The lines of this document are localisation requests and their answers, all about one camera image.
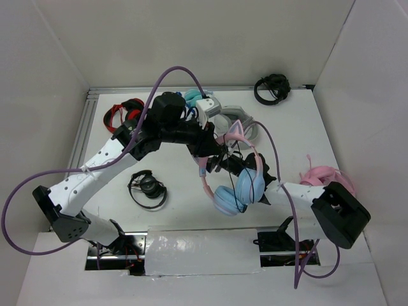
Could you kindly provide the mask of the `blue pink cat-ear headphones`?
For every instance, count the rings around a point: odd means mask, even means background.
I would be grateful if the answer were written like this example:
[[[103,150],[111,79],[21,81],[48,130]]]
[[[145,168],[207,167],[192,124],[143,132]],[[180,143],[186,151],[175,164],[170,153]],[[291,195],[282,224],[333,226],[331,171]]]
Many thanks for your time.
[[[263,165],[258,151],[252,142],[246,139],[242,132],[239,121],[235,122],[237,127],[232,127],[229,133],[216,138],[216,141],[225,149],[229,141],[243,142],[253,150],[256,160],[256,170],[245,168],[238,176],[238,180],[232,188],[219,186],[212,191],[207,184],[207,161],[208,157],[197,157],[196,163],[199,167],[199,176],[206,195],[213,201],[214,207],[225,215],[234,216],[246,211],[251,203],[259,202],[265,190],[263,178]]]

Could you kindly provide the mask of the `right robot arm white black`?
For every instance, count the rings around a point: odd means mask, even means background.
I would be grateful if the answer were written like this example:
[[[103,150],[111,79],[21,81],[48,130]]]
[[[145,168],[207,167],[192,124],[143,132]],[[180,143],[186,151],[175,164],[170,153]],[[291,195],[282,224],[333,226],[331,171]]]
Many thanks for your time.
[[[238,156],[203,157],[198,165],[205,192],[215,208],[228,216],[244,213],[252,203],[287,203],[296,209],[311,210],[323,235],[342,249],[354,245],[371,219],[368,210],[333,177],[336,170],[332,167],[322,167],[322,173],[313,168],[299,184],[293,184],[280,183],[270,176],[261,154],[251,153],[245,160]],[[206,175],[216,166],[238,177],[233,187],[211,190]]]

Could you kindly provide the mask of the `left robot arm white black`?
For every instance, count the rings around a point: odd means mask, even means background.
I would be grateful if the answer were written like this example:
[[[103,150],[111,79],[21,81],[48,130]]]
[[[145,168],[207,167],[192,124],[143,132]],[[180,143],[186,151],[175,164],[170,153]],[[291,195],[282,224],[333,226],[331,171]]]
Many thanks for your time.
[[[214,139],[214,125],[208,119],[219,114],[221,104],[205,97],[195,104],[196,117],[183,119],[186,101],[174,92],[156,96],[136,119],[125,121],[105,145],[77,174],[46,188],[39,186],[33,196],[62,242],[84,239],[100,243],[111,254],[126,246],[122,228],[84,210],[85,204],[109,181],[165,143],[187,145],[198,159],[219,155],[221,146]]]

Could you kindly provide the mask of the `grey white headphones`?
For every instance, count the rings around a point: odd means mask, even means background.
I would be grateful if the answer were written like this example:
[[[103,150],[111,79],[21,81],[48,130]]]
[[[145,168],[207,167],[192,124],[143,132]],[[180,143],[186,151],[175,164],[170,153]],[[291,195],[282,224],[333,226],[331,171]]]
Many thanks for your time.
[[[215,133],[218,136],[229,133],[231,128],[237,125],[235,122],[239,121],[240,130],[243,136],[250,142],[253,142],[258,137],[258,126],[254,118],[249,115],[240,106],[225,106],[219,114],[214,117]]]

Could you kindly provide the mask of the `teal white headphones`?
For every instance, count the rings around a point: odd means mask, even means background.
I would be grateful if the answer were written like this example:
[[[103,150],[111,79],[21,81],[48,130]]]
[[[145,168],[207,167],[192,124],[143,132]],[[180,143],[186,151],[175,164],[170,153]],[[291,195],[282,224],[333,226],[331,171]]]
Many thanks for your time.
[[[178,94],[179,96],[183,96],[183,98],[186,101],[187,108],[195,107],[196,102],[198,100],[203,99],[201,95],[201,91],[198,89],[189,89],[188,91],[184,93],[184,95],[182,95],[182,93],[179,91],[177,91],[176,94]]]

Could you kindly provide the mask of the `small black on-ear headphones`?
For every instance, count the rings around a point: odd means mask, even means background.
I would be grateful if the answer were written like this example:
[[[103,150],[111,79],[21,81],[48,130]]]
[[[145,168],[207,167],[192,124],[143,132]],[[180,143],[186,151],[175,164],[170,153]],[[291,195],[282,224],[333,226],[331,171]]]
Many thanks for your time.
[[[142,170],[132,174],[129,183],[127,184],[127,189],[131,199],[144,210],[161,209],[168,197],[166,186],[153,176],[151,170]],[[134,197],[133,191],[141,191],[150,200],[155,200],[162,196],[162,200],[154,206],[142,205]]]

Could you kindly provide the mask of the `red black headphones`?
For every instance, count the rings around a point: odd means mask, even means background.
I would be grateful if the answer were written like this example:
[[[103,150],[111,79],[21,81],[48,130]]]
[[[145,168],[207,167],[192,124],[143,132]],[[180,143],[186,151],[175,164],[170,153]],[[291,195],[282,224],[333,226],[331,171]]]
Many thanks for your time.
[[[138,98],[132,98],[125,102],[114,104],[103,116],[103,124],[106,129],[113,134],[116,127],[113,126],[113,120],[118,113],[120,123],[123,124],[126,120],[137,119],[140,117],[145,103]]]

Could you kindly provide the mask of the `black headphones far corner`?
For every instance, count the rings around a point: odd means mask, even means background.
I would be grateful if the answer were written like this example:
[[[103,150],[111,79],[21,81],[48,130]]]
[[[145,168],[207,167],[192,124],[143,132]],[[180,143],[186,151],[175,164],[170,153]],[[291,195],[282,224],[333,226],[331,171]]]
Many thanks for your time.
[[[273,100],[262,98],[259,93],[259,87],[263,85],[272,95]],[[257,102],[266,106],[274,106],[285,100],[291,91],[289,80],[283,74],[271,74],[260,78],[254,85],[254,97]]]

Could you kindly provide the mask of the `white taped cover plate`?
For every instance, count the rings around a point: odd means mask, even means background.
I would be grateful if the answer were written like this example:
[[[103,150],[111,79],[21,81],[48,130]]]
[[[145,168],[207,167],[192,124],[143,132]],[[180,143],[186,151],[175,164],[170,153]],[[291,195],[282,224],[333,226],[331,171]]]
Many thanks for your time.
[[[148,276],[243,275],[261,271],[255,229],[150,231]]]

